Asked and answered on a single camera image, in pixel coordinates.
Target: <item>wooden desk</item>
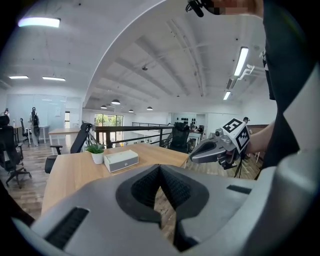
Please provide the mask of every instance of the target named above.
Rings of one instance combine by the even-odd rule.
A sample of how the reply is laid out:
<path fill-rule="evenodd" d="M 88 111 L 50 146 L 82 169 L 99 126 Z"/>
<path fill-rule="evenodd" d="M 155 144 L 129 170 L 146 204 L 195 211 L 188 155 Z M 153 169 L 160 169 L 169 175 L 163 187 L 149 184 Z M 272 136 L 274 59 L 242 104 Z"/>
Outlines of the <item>wooden desk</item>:
<path fill-rule="evenodd" d="M 41 214 L 91 181 L 155 164 L 184 168 L 188 159 L 188 154 L 146 143 L 105 149 L 104 154 L 126 150 L 136 152 L 139 163 L 113 173 L 104 164 L 95 164 L 89 152 L 58 155 L 46 183 Z"/>
<path fill-rule="evenodd" d="M 52 145 L 52 135 L 69 135 L 69 134 L 77 134 L 80 131 L 80 128 L 76 127 L 76 128 L 58 128 L 58 129 L 54 129 L 52 131 L 50 131 L 49 134 L 49 139 L 50 139 L 50 145 Z M 55 151 L 53 148 L 51 148 L 52 154 L 55 154 Z"/>

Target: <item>green plant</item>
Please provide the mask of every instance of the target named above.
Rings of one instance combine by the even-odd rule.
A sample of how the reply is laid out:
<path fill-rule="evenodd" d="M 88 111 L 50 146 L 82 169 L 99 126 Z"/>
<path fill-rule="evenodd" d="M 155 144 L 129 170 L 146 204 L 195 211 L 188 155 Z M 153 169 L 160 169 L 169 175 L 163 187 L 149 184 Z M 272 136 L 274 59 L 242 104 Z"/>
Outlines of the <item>green plant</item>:
<path fill-rule="evenodd" d="M 104 152 L 105 145 L 103 144 L 92 144 L 88 146 L 85 151 L 88 151 L 92 154 L 101 154 Z"/>

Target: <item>window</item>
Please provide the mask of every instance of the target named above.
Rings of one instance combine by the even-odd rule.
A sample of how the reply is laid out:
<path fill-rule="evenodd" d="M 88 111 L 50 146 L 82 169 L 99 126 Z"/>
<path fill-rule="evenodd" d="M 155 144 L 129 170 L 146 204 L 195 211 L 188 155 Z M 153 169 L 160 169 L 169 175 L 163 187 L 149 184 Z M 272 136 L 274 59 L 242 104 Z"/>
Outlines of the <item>window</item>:
<path fill-rule="evenodd" d="M 124 125 L 124 116 L 123 115 L 112 115 L 112 114 L 95 114 L 95 126 L 123 126 Z M 106 141 L 106 133 L 102 133 L 102 136 L 99 137 L 99 142 L 102 144 L 107 144 Z M 123 132 L 111 132 L 110 140 L 112 142 L 122 141 L 123 140 Z"/>
<path fill-rule="evenodd" d="M 64 113 L 64 128 L 70 128 L 70 111 Z"/>

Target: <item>gray robotic arm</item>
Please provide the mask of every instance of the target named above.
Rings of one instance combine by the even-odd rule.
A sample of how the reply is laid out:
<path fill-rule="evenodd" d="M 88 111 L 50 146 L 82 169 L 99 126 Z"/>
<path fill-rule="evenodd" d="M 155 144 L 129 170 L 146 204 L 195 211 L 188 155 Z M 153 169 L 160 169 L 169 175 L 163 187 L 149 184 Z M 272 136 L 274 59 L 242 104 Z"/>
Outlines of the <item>gray robotic arm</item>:
<path fill-rule="evenodd" d="M 218 128 L 211 138 L 201 141 L 190 155 L 192 162 L 219 162 L 225 169 L 234 167 L 234 162 L 244 152 L 250 140 L 245 122 L 233 118 Z"/>

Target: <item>black and white marker cube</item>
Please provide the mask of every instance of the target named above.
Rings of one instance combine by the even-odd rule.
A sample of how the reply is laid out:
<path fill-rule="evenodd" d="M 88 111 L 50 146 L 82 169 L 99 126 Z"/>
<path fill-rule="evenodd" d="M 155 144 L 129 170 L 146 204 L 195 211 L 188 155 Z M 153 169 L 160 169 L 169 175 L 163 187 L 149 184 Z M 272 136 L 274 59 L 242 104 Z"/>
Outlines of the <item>black and white marker cube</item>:
<path fill-rule="evenodd" d="M 231 121 L 223 124 L 221 128 L 223 129 L 223 134 L 228 135 L 240 153 L 250 140 L 247 124 L 233 118 Z"/>

